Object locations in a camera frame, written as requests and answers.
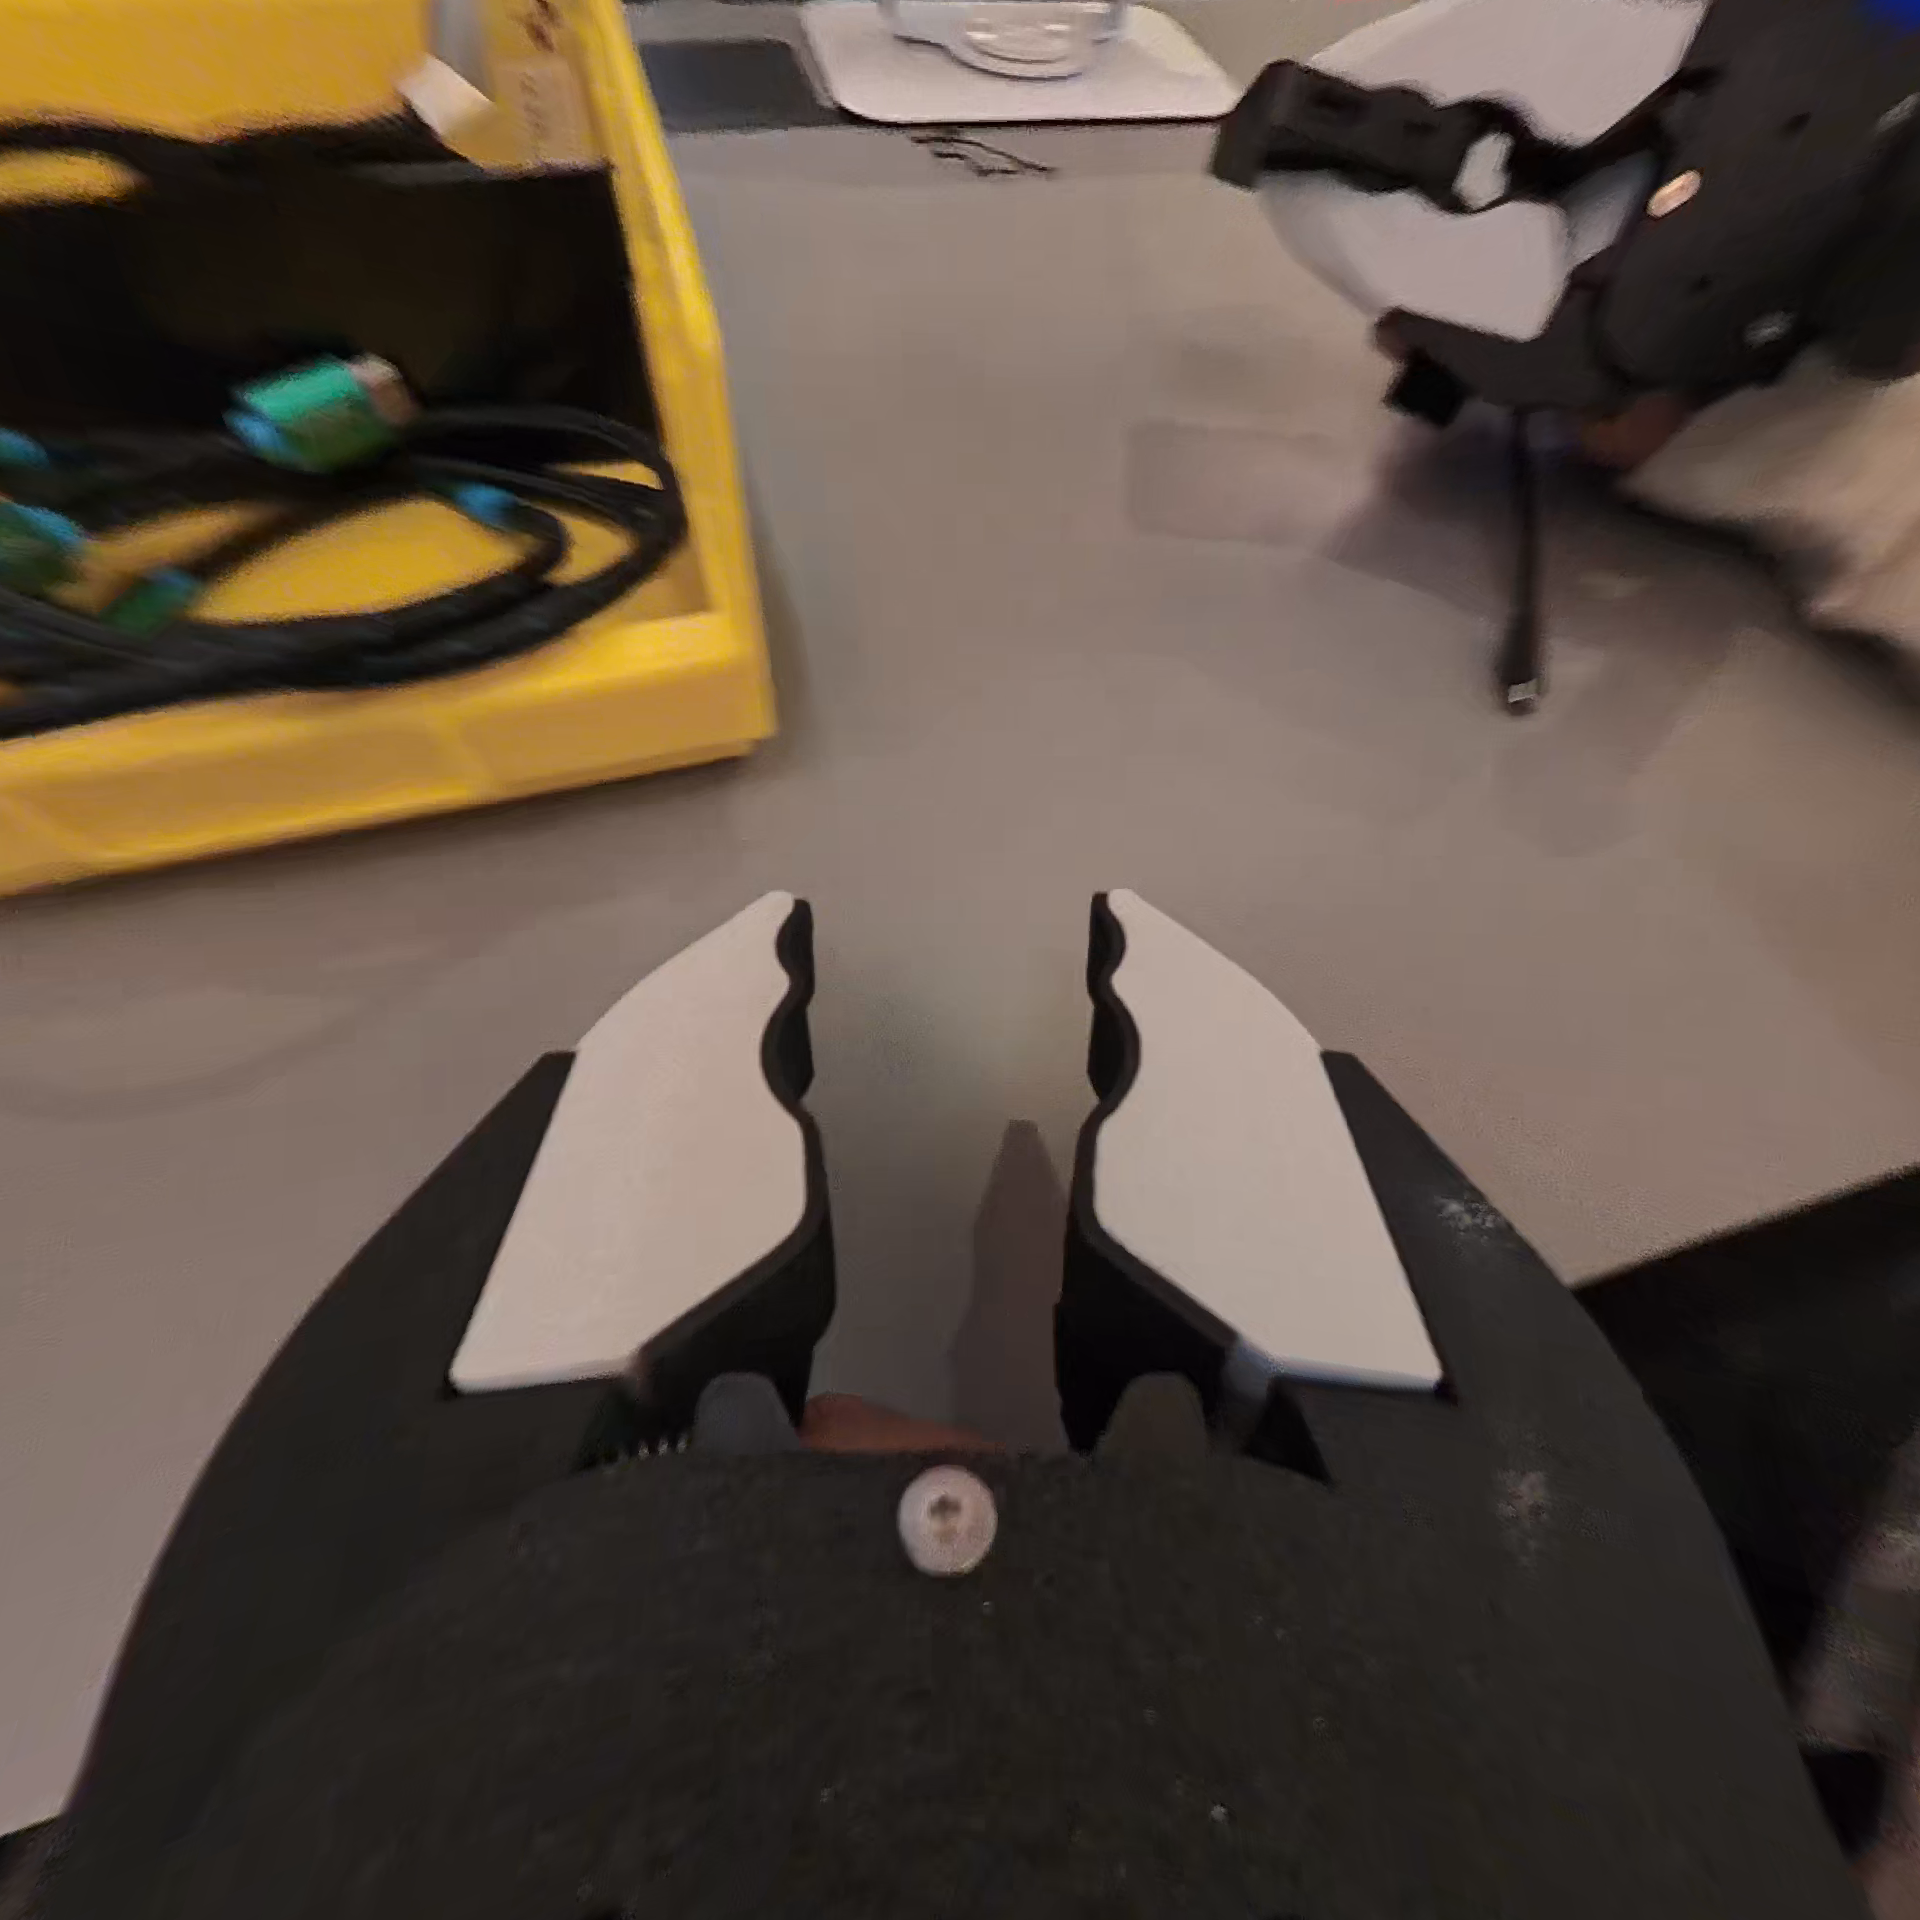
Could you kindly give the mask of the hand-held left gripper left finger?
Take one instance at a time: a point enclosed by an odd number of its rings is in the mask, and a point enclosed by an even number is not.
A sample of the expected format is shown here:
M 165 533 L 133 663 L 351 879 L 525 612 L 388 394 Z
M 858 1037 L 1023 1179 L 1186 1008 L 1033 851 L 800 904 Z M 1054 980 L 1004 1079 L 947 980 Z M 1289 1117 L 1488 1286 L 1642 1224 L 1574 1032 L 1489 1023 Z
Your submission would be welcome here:
M 685 1421 L 711 1380 L 796 1418 L 835 1312 L 808 1110 L 809 904 L 772 891 L 629 986 L 566 1062 L 447 1385 L 610 1383 Z

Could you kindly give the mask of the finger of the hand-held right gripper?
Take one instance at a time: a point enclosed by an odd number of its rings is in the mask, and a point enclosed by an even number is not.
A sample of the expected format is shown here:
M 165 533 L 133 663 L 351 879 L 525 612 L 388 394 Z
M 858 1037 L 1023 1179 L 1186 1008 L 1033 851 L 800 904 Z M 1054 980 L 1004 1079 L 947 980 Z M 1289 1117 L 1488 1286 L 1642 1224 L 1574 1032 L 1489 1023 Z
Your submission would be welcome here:
M 1468 153 L 1483 138 L 1579 149 L 1678 71 L 1708 4 L 1421 3 L 1270 63 L 1220 122 L 1220 153 Z
M 1281 249 L 1367 320 L 1410 314 L 1524 343 L 1544 332 L 1574 270 L 1620 234 L 1620 170 L 1591 170 L 1546 201 L 1497 201 L 1517 166 L 1510 137 L 1479 137 L 1453 178 L 1464 210 L 1327 172 L 1267 175 L 1254 198 Z

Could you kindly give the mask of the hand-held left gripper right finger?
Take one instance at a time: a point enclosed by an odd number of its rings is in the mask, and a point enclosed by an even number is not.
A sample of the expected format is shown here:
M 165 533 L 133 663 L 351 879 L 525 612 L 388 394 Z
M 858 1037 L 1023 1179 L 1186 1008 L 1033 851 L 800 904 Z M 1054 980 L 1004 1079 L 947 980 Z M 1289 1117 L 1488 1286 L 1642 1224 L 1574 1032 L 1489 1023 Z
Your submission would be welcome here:
M 1318 1451 L 1297 1387 L 1440 1396 L 1441 1357 L 1308 1026 L 1129 889 L 1090 900 L 1084 986 L 1091 1110 L 1054 1308 L 1067 1446 L 1094 1452 L 1154 1378 L 1233 1452 Z

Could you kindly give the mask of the yellow storage bin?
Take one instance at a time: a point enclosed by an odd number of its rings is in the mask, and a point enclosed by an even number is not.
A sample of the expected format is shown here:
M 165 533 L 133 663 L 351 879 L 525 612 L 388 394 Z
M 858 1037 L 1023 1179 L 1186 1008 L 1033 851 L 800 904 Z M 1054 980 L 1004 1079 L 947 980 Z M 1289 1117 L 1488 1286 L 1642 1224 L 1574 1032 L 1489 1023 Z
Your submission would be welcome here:
M 4 897 L 751 752 L 722 337 L 619 4 L 4 4 L 4 210 L 315 170 L 605 172 L 657 423 L 384 358 L 216 425 L 4 428 Z

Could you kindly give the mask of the grey desk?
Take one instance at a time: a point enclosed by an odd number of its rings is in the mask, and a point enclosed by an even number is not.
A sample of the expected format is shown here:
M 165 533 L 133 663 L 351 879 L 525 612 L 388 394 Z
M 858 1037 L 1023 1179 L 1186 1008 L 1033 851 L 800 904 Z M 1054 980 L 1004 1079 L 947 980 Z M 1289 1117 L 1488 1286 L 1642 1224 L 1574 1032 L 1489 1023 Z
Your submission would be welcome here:
M 1353 1052 L 1567 1282 L 1915 1165 L 1915 717 L 1740 556 L 1560 482 L 1495 712 L 1501 463 L 1189 130 L 673 141 L 780 735 L 4 907 L 4 1828 L 66 1799 L 203 1459 L 523 1069 L 814 907 L 816 1383 L 1049 1434 L 1090 899 Z

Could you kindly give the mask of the person's right hand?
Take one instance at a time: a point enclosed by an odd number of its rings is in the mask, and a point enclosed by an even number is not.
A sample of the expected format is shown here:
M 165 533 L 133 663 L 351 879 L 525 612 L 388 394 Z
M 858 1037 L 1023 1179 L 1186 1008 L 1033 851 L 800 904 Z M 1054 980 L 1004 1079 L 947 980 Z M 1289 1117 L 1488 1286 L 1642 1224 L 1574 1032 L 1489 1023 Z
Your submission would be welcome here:
M 1686 396 L 1649 393 L 1634 396 L 1618 412 L 1582 419 L 1575 440 L 1579 453 L 1611 472 L 1642 468 L 1692 420 Z

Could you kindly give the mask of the black twist tie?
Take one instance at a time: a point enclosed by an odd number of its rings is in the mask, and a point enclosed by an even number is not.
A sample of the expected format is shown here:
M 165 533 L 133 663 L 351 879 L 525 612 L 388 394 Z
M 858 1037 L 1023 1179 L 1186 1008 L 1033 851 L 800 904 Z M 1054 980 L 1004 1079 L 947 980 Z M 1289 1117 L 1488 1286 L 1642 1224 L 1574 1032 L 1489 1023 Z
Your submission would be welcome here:
M 971 181 L 1049 181 L 1058 175 L 1047 161 L 1012 153 L 953 126 L 908 129 L 905 138 L 926 159 Z

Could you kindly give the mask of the clear round disc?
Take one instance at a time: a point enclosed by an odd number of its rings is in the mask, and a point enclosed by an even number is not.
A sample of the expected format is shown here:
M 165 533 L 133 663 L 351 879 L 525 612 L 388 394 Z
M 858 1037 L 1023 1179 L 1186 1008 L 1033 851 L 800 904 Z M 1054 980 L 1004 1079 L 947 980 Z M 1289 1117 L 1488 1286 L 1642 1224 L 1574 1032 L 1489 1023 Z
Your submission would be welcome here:
M 1131 3 L 878 3 L 892 39 L 971 72 L 1012 83 L 1065 83 L 1117 44 Z

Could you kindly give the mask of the white stand base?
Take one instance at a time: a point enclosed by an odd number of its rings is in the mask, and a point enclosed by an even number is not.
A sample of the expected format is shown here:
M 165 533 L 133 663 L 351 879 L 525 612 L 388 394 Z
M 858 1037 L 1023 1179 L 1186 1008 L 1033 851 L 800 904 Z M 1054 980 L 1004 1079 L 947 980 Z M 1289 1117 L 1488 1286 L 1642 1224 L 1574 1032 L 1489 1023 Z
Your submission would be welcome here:
M 828 103 L 896 130 L 1212 125 L 1237 86 L 1171 16 L 1131 4 L 1128 24 L 1088 72 L 1065 81 L 988 76 L 894 39 L 879 3 L 808 3 L 805 52 Z

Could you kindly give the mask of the black bin divider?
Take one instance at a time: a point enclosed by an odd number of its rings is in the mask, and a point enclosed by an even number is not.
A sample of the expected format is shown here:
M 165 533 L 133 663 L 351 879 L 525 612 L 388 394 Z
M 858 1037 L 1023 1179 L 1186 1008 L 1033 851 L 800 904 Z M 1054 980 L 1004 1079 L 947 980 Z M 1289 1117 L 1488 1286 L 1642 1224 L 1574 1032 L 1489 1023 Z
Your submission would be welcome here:
M 326 166 L 4 209 L 4 428 L 218 425 L 236 389 L 327 357 L 389 364 L 431 410 L 659 423 L 603 170 Z

